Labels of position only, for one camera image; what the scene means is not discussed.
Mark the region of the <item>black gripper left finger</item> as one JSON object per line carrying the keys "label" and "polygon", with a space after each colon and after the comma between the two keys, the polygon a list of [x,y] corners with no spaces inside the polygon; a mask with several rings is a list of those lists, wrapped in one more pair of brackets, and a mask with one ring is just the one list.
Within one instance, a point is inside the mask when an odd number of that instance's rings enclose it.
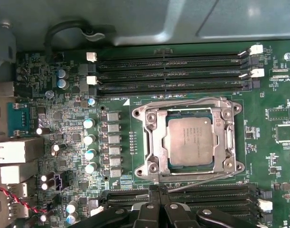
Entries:
{"label": "black gripper left finger", "polygon": [[149,187],[149,201],[139,210],[115,206],[73,225],[74,228],[157,228],[159,226],[159,186]]}

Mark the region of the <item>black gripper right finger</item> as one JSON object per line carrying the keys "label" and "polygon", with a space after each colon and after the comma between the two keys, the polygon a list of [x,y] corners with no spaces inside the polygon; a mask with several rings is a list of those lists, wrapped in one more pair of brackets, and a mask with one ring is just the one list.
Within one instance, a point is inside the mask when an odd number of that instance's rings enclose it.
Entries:
{"label": "black gripper right finger", "polygon": [[173,228],[252,228],[253,224],[217,209],[200,209],[196,214],[173,203],[166,187],[160,187],[160,202]]}

